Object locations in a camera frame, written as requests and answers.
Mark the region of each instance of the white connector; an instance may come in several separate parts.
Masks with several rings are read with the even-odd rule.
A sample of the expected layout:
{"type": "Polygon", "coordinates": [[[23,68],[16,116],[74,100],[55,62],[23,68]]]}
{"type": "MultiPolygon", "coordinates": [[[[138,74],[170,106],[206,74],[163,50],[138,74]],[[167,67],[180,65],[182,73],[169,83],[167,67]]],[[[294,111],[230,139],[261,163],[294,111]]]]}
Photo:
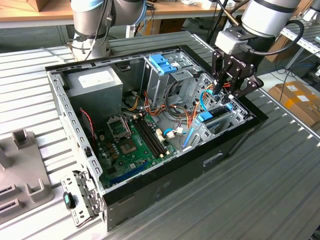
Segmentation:
{"type": "Polygon", "coordinates": [[[175,134],[174,134],[173,131],[170,131],[170,132],[168,132],[168,133],[166,134],[166,137],[167,137],[168,139],[173,139],[173,138],[175,137],[175,134]]]}
{"type": "Polygon", "coordinates": [[[162,135],[162,131],[161,131],[160,128],[157,128],[157,129],[155,130],[155,133],[156,133],[157,136],[161,136],[161,135],[162,135]]]}

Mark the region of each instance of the label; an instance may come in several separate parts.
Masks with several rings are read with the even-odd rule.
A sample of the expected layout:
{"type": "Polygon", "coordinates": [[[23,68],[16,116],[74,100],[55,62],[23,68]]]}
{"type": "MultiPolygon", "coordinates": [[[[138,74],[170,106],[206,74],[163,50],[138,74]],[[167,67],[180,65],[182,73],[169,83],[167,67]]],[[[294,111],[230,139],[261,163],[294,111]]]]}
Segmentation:
{"type": "Polygon", "coordinates": [[[286,86],[291,92],[295,92],[295,91],[299,91],[298,88],[296,88],[296,86],[294,85],[288,85],[286,86]]]}
{"type": "Polygon", "coordinates": [[[111,76],[110,72],[107,70],[95,72],[87,75],[82,75],[82,76],[79,76],[78,79],[79,79],[79,82],[81,83],[81,86],[84,89],[114,81],[114,78],[111,76]]]}
{"type": "Polygon", "coordinates": [[[305,95],[297,96],[302,102],[309,102],[310,100],[305,95]]]}
{"type": "Polygon", "coordinates": [[[172,66],[172,67],[179,67],[180,65],[179,65],[179,63],[174,62],[174,63],[171,63],[171,66],[172,66]]]}

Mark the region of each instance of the black cable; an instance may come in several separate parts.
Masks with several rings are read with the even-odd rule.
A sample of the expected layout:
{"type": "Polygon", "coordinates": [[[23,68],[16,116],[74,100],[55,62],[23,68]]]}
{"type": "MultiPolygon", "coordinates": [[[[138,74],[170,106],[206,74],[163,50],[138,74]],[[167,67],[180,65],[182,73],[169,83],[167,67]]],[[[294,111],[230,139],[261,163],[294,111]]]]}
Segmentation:
{"type": "MultiPolygon", "coordinates": [[[[277,76],[274,75],[272,72],[270,72],[270,74],[271,74],[272,76],[274,76],[276,79],[278,79],[279,81],[284,82],[284,80],[282,80],[281,78],[277,77],[277,76]]],[[[302,83],[302,84],[305,85],[305,86],[312,86],[312,85],[310,85],[310,84],[303,83],[302,81],[300,81],[298,78],[296,78],[296,75],[295,75],[295,76],[291,75],[290,77],[293,77],[295,80],[297,80],[298,82],[302,83]]]]}
{"type": "Polygon", "coordinates": [[[295,68],[301,67],[301,66],[298,65],[299,63],[300,63],[300,61],[297,62],[297,63],[291,68],[291,70],[288,69],[289,71],[288,71],[288,73],[286,74],[285,79],[284,79],[283,84],[282,84],[282,90],[281,90],[281,95],[280,95],[279,103],[281,102],[282,96],[283,96],[283,94],[284,94],[284,89],[285,89],[285,84],[286,84],[287,78],[288,78],[289,74],[290,74],[295,68]]]}
{"type": "MultiPolygon", "coordinates": [[[[227,3],[228,3],[228,0],[224,0],[224,3],[222,4],[222,6],[226,7],[226,6],[227,6],[227,3]]],[[[217,20],[216,20],[216,22],[215,22],[215,25],[214,25],[212,31],[210,32],[209,37],[206,39],[206,42],[207,42],[208,44],[210,43],[210,41],[211,41],[211,39],[212,39],[212,37],[213,37],[213,35],[214,35],[214,33],[215,33],[215,31],[216,31],[219,23],[220,23],[220,21],[221,21],[221,18],[222,18],[222,14],[223,14],[223,13],[224,13],[224,10],[221,8],[220,11],[219,11],[219,14],[218,14],[218,18],[217,18],[217,20]]]]}
{"type": "Polygon", "coordinates": [[[296,64],[299,64],[299,63],[303,62],[304,60],[307,60],[307,59],[311,58],[312,56],[314,56],[314,55],[316,55],[316,54],[319,54],[319,53],[320,53],[320,51],[316,51],[315,53],[312,53],[312,54],[310,54],[309,56],[306,56],[305,58],[301,59],[301,60],[298,61],[296,64]]]}
{"type": "Polygon", "coordinates": [[[288,78],[288,76],[289,76],[289,73],[290,73],[290,72],[288,72],[288,73],[286,74],[285,79],[284,79],[284,81],[283,81],[283,85],[282,85],[282,90],[281,90],[281,95],[280,95],[279,103],[281,103],[281,99],[282,99],[282,96],[283,96],[283,94],[284,94],[284,89],[285,89],[285,85],[286,85],[286,81],[287,81],[287,78],[288,78]]]}
{"type": "Polygon", "coordinates": [[[61,30],[61,35],[63,37],[63,44],[65,44],[66,40],[65,40],[64,32],[62,31],[62,26],[61,25],[60,25],[60,30],[61,30]]]}
{"type": "MultiPolygon", "coordinates": [[[[239,1],[238,5],[234,6],[234,8],[230,11],[230,14],[233,14],[235,11],[237,11],[239,8],[241,8],[243,5],[246,5],[250,0],[244,0],[244,1],[239,1]]],[[[228,18],[228,21],[231,25],[234,25],[234,23],[228,18]]]]}
{"type": "Polygon", "coordinates": [[[213,13],[213,17],[211,19],[211,22],[210,22],[210,26],[208,28],[208,32],[206,33],[206,39],[208,39],[209,37],[209,33],[210,33],[210,29],[212,27],[212,24],[214,23],[215,21],[215,16],[216,16],[216,11],[217,11],[217,6],[218,6],[218,3],[215,4],[215,8],[214,8],[214,13],[213,13]]]}
{"type": "MultiPolygon", "coordinates": [[[[147,25],[148,23],[150,23],[150,21],[152,20],[152,28],[154,27],[154,16],[155,16],[155,8],[153,8],[153,11],[152,10],[150,10],[150,12],[151,12],[151,14],[152,14],[152,16],[151,16],[151,18],[145,23],[145,25],[147,25]]],[[[136,36],[136,34],[138,33],[138,31],[139,30],[141,30],[143,27],[144,27],[144,25],[142,25],[142,26],[140,26],[141,25],[141,22],[138,24],[138,26],[135,28],[135,32],[134,32],[134,36],[136,36]]]]}
{"type": "Polygon", "coordinates": [[[153,19],[153,20],[152,20],[152,24],[151,24],[151,32],[150,32],[150,35],[152,35],[152,31],[153,31],[153,29],[154,29],[154,22],[155,22],[154,14],[155,14],[155,8],[153,8],[152,17],[150,18],[150,20],[153,19]]]}
{"type": "Polygon", "coordinates": [[[230,11],[231,14],[233,14],[235,11],[237,11],[239,8],[241,8],[243,5],[247,4],[250,0],[244,0],[240,2],[238,5],[234,6],[234,8],[230,11]]]}
{"type": "Polygon", "coordinates": [[[256,51],[254,49],[248,49],[246,46],[244,46],[242,44],[240,44],[238,47],[241,47],[240,49],[242,49],[242,50],[246,49],[247,52],[254,54],[254,55],[259,55],[259,56],[271,56],[271,55],[275,55],[275,54],[280,54],[280,53],[288,50],[289,48],[293,47],[301,39],[301,37],[303,36],[304,31],[305,31],[305,26],[301,21],[290,20],[286,23],[286,26],[289,24],[297,24],[300,28],[299,34],[296,36],[296,38],[292,42],[290,42],[287,46],[285,46],[279,50],[271,51],[271,52],[256,51]]]}
{"type": "Polygon", "coordinates": [[[62,38],[61,38],[61,34],[60,34],[60,31],[59,31],[59,27],[56,26],[56,29],[58,30],[58,33],[59,33],[60,42],[62,43],[62,45],[64,45],[65,43],[64,43],[64,41],[63,41],[62,38]]]}
{"type": "Polygon", "coordinates": [[[102,8],[102,14],[101,14],[100,21],[99,21],[98,27],[96,28],[95,36],[94,36],[94,39],[93,39],[93,42],[92,42],[93,46],[90,47],[90,51],[89,51],[88,55],[85,57],[85,59],[84,59],[85,61],[88,59],[88,57],[90,56],[90,54],[92,53],[92,51],[93,51],[94,48],[98,48],[98,47],[100,47],[102,44],[105,43],[105,41],[107,40],[108,34],[109,34],[110,27],[107,28],[102,43],[95,47],[95,44],[96,44],[96,41],[97,41],[97,38],[98,38],[98,34],[99,34],[99,30],[100,30],[100,27],[101,27],[101,25],[102,25],[102,21],[103,21],[103,19],[104,19],[105,13],[106,13],[107,5],[108,5],[108,0],[103,0],[103,3],[104,3],[104,6],[103,6],[103,8],[102,8]]]}
{"type": "MultiPolygon", "coordinates": [[[[104,19],[104,15],[105,15],[105,13],[106,13],[107,4],[108,4],[108,0],[103,0],[102,13],[101,13],[100,22],[99,22],[99,24],[98,24],[98,26],[97,26],[97,29],[96,29],[95,33],[92,33],[91,35],[87,36],[87,37],[85,38],[85,40],[89,39],[90,37],[92,37],[92,36],[95,34],[93,43],[96,42],[97,37],[98,37],[99,30],[100,30],[100,27],[101,27],[101,24],[102,24],[102,21],[103,21],[103,19],[104,19]]],[[[92,49],[97,49],[97,48],[99,48],[102,44],[105,43],[105,41],[107,40],[107,36],[108,36],[107,32],[108,32],[108,30],[106,31],[106,34],[105,34],[105,36],[104,36],[103,42],[100,43],[98,46],[93,46],[92,49]]],[[[67,47],[70,47],[70,48],[73,48],[73,49],[78,49],[78,50],[83,50],[83,51],[84,51],[84,50],[90,50],[89,54],[86,56],[85,59],[88,59],[89,55],[90,55],[91,52],[92,52],[91,47],[90,47],[90,48],[76,47],[76,46],[73,46],[72,43],[71,43],[71,44],[70,44],[70,43],[67,43],[66,45],[67,45],[67,47]]]]}

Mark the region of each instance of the blue tab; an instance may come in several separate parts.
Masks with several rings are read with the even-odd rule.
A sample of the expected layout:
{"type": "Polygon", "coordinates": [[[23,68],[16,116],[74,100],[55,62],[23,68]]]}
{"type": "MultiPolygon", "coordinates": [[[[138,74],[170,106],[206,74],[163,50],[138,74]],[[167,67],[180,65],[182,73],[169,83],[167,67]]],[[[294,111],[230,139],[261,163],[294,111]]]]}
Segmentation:
{"type": "Polygon", "coordinates": [[[190,140],[191,135],[192,135],[192,133],[194,132],[194,130],[195,130],[194,128],[191,128],[191,129],[190,129],[190,132],[189,132],[188,136],[186,137],[186,139],[185,139],[185,141],[184,141],[184,143],[183,143],[183,145],[182,145],[184,148],[186,147],[188,141],[190,140]]]}
{"type": "Polygon", "coordinates": [[[204,122],[208,119],[212,119],[214,116],[212,116],[212,114],[208,111],[202,112],[198,115],[198,119],[200,120],[200,122],[204,122]]]}
{"type": "Polygon", "coordinates": [[[68,195],[64,196],[64,201],[65,201],[66,204],[68,204],[70,202],[70,199],[69,199],[68,195]]]}
{"type": "Polygon", "coordinates": [[[158,69],[162,74],[170,74],[177,71],[177,68],[171,66],[169,61],[161,54],[149,56],[149,61],[158,69]]]}
{"type": "Polygon", "coordinates": [[[230,102],[228,102],[226,105],[225,105],[230,111],[232,110],[232,104],[230,102]]]}

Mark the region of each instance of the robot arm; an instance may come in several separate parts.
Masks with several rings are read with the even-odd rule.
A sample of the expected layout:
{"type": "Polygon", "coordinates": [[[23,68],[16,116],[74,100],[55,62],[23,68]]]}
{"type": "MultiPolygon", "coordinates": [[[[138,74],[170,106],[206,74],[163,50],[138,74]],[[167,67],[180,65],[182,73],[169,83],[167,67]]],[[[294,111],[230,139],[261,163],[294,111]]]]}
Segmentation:
{"type": "MultiPolygon", "coordinates": [[[[304,25],[297,20],[290,21],[299,3],[300,0],[250,0],[241,18],[242,23],[218,33],[215,45],[219,50],[212,57],[212,74],[216,78],[214,94],[229,83],[230,87],[224,90],[228,93],[224,100],[227,102],[264,85],[256,76],[259,64],[265,56],[284,51],[268,52],[276,36],[292,23],[299,25],[300,34],[285,49],[302,37],[304,25]]],[[[320,0],[314,0],[310,8],[320,10],[320,0]]]]}
{"type": "Polygon", "coordinates": [[[147,10],[146,0],[71,0],[71,8],[75,36],[70,47],[78,61],[110,55],[109,29],[139,23],[147,10]]]}

